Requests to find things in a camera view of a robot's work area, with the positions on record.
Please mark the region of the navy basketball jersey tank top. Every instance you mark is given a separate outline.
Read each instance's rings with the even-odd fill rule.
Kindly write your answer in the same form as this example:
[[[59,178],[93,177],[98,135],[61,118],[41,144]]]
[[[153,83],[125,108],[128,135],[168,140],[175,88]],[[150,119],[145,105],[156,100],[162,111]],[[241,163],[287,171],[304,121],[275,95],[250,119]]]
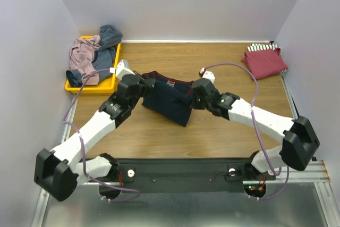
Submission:
[[[153,91],[144,97],[142,105],[185,127],[192,112],[193,81],[168,78],[157,71],[142,76],[155,80]]]

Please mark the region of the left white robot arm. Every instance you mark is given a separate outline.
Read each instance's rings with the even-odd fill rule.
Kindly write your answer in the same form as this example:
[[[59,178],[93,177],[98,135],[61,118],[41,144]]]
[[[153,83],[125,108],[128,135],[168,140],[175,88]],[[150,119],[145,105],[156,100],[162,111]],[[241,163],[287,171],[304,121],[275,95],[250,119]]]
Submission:
[[[132,113],[141,97],[155,86],[155,79],[131,72],[122,76],[117,91],[102,103],[92,118],[65,142],[36,156],[34,182],[58,201],[64,201],[76,187],[100,178],[122,181],[119,162],[103,153],[86,160],[86,152],[114,131]]]

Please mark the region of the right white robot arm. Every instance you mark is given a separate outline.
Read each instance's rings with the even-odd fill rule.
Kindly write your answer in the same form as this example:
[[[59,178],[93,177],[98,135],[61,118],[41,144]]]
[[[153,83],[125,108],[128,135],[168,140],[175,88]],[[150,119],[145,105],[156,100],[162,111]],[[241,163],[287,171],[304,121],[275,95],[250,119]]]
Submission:
[[[231,93],[221,94],[214,84],[200,78],[192,84],[192,107],[212,115],[252,127],[256,135],[264,133],[279,143],[272,149],[254,152],[245,163],[243,175],[257,179],[263,173],[281,167],[304,171],[320,146],[310,120],[280,116],[248,103]]]

